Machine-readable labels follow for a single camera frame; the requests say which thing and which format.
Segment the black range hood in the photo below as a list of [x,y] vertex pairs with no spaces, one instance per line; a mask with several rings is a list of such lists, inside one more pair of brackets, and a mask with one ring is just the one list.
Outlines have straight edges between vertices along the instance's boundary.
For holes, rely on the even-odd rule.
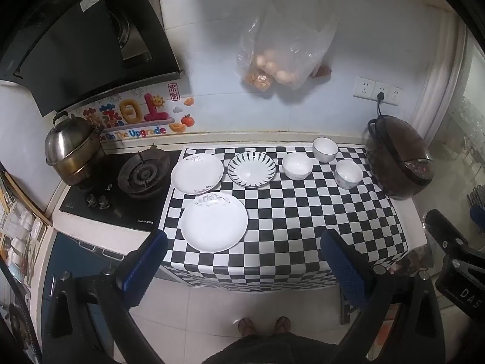
[[160,0],[1,0],[1,78],[42,115],[181,75]]

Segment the black white checkered mat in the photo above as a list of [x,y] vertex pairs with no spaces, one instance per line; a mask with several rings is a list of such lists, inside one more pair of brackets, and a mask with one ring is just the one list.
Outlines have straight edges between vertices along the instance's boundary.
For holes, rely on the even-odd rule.
[[239,292],[323,288],[335,284],[320,252],[320,237],[334,229],[371,264],[389,267],[409,250],[398,213],[372,176],[364,148],[341,146],[337,160],[352,160],[363,179],[348,191],[334,180],[335,161],[313,163],[302,181],[286,177],[282,159],[289,152],[313,154],[311,146],[261,146],[278,168],[265,186],[244,188],[223,177],[216,191],[238,198],[248,213],[247,232],[234,247],[203,253],[182,235],[180,219],[193,196],[172,187],[160,225],[169,249],[163,267],[192,287]]

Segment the black rimmed white bowl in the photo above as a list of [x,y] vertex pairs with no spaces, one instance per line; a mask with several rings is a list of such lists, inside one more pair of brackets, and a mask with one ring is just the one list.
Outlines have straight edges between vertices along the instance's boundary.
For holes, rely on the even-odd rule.
[[318,137],[313,141],[314,157],[321,163],[329,163],[338,152],[339,147],[329,138]]

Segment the white wall socket strip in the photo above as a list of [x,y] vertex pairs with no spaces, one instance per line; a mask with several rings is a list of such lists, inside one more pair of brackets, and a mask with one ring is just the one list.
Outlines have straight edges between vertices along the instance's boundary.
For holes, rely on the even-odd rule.
[[357,76],[353,87],[353,96],[360,99],[377,101],[377,96],[384,95],[383,102],[398,106],[404,91],[396,86],[391,86],[380,81],[370,80]]

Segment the stainless steel steamer pot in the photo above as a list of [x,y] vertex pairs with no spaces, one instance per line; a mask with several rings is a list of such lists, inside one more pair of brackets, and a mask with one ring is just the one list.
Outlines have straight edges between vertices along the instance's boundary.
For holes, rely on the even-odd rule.
[[87,180],[104,157],[100,134],[102,126],[67,111],[57,113],[44,142],[46,163],[68,186]]

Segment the blue patterned white bowl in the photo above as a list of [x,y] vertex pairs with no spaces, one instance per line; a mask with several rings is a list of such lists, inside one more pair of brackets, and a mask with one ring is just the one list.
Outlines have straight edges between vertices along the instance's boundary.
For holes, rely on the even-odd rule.
[[340,160],[335,165],[334,177],[340,188],[350,190],[361,182],[363,171],[352,160]]

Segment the large white plate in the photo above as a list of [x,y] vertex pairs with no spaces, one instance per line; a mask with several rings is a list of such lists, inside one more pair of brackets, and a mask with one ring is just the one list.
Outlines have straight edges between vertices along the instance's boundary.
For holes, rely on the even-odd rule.
[[247,210],[238,198],[209,192],[198,196],[182,212],[179,228],[194,249],[218,253],[237,245],[247,232],[247,224]]

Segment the white floral plate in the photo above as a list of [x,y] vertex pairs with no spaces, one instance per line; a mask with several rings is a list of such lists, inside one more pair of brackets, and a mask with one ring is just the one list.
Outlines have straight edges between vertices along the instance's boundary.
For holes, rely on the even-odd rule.
[[173,186],[186,195],[212,190],[224,175],[222,162],[212,154],[192,154],[180,160],[171,173]]

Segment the blue kitchen cabinet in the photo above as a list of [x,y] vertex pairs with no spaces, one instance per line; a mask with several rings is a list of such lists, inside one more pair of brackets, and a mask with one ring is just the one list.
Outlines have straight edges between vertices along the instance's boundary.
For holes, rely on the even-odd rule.
[[63,272],[69,271],[74,278],[97,275],[110,265],[117,266],[123,259],[123,254],[96,247],[64,233],[55,234],[42,291],[41,342],[47,336],[50,304]]

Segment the person's feet in slippers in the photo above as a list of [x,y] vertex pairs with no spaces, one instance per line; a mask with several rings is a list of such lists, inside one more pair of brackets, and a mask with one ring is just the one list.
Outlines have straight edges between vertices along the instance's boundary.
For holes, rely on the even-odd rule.
[[238,320],[237,328],[242,337],[286,334],[292,330],[292,322],[286,316],[279,317],[273,324],[269,321],[254,323],[246,317]]

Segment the plastic bag of eggs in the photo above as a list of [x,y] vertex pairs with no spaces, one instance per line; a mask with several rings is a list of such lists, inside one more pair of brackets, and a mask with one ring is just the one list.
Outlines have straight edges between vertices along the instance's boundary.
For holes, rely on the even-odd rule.
[[264,0],[242,30],[236,68],[260,91],[302,87],[321,68],[338,27],[335,0]]

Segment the black gas stove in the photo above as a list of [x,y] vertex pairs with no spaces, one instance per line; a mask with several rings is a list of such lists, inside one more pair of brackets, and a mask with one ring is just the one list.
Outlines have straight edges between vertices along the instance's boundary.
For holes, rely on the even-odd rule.
[[60,211],[138,231],[159,226],[179,150],[106,154],[87,180],[71,187]]

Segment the dark brown rice cooker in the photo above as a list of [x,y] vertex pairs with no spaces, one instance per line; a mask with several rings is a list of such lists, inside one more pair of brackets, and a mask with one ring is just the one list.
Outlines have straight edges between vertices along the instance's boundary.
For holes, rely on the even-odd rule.
[[367,130],[367,160],[387,196],[406,200],[432,182],[432,157],[423,138],[409,123],[380,115],[367,123]]

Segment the blue leaf pattern plate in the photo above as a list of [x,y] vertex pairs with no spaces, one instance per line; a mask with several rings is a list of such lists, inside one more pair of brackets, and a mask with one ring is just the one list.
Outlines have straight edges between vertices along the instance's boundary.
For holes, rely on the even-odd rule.
[[268,154],[259,151],[236,154],[227,167],[229,178],[244,188],[267,185],[274,178],[275,173],[275,161]]

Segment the colourful wall sticker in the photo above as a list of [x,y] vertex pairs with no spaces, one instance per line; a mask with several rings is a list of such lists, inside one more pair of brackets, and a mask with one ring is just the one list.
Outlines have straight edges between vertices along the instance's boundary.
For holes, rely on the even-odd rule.
[[177,81],[110,95],[72,111],[101,129],[102,142],[184,134],[196,125],[195,98]]

